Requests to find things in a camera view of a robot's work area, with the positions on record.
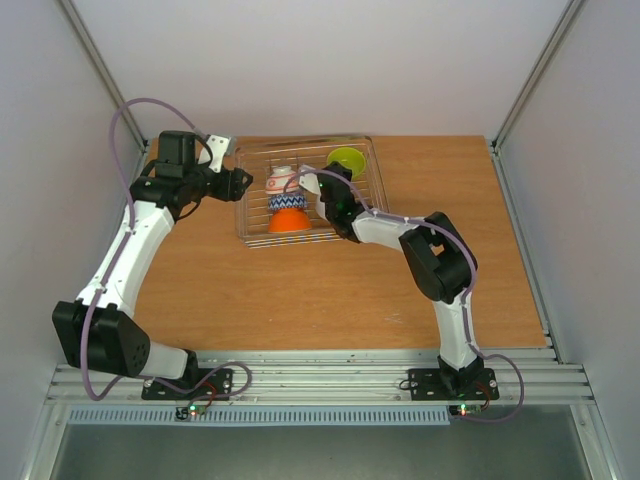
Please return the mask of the white bowl orange outside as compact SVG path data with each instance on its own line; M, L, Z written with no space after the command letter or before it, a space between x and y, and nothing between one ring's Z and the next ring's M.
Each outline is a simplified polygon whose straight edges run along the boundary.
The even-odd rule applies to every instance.
M284 208L272 214L268 225L268 232L272 234L284 234L307 231L311 228L311 220L304 210Z

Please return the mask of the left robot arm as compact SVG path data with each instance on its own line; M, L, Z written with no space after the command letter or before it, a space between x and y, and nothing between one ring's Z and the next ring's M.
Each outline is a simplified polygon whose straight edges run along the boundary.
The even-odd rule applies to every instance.
M250 174L223 165L233 144L229 137L162 132L157 159L128 187L128 206L99 268L74 301L54 308L66 360L80 370L92 400L104 397L91 385L92 372L115 381L143 379L149 384L145 398L192 399L207 391L211 375L199 367L196 353L152 341L134 313L153 258L176 223L203 199L238 201L251 185Z

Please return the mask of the red patterned bowl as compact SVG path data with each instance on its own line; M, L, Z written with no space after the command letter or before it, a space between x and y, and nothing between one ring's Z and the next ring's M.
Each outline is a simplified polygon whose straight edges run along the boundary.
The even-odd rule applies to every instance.
M299 189L296 171L290 165L274 166L266 180L265 193L269 196L293 193Z

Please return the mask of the yellow bowl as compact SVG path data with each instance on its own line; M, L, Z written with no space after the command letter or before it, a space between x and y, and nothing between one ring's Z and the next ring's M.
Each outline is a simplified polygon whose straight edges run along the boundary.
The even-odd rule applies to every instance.
M327 156L327 164L338 163L351 171L351 179L358 178L367 167L367 158L360 150L343 146L332 150Z

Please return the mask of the wire dish rack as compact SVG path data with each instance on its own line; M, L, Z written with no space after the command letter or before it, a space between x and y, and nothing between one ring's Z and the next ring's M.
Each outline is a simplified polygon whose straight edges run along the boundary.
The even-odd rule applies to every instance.
M236 204L235 219L238 237L250 248L275 247L293 244L337 240L339 236L320 216L319 189L302 186L307 201L306 215L311 228L307 231L271 233L268 231L272 212L265 192L268 177L277 167L290 167L295 172L321 169L327 165L332 151L349 147L361 152L364 171L352 178L366 203L379 210L389 207L373 139L367 135L329 137L293 137L271 141L247 141L236 147L235 166L253 176L253 183Z

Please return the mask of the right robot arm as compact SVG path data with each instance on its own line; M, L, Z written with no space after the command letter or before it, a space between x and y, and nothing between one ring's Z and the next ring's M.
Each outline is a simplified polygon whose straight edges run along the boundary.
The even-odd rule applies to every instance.
M321 216L340 237L403 253L414 283L436 314L442 387L453 398L467 394L484 368L471 317L477 262L449 218L442 212L419 218L375 209L351 182L351 171L336 162L313 176Z

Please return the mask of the blue patterned bowl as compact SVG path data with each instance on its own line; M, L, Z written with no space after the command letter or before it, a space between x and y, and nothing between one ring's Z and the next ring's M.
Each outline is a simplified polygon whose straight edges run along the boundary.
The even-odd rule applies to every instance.
M305 210L308 207L306 196L300 192L271 195L268 199L268 210L278 212L284 209Z

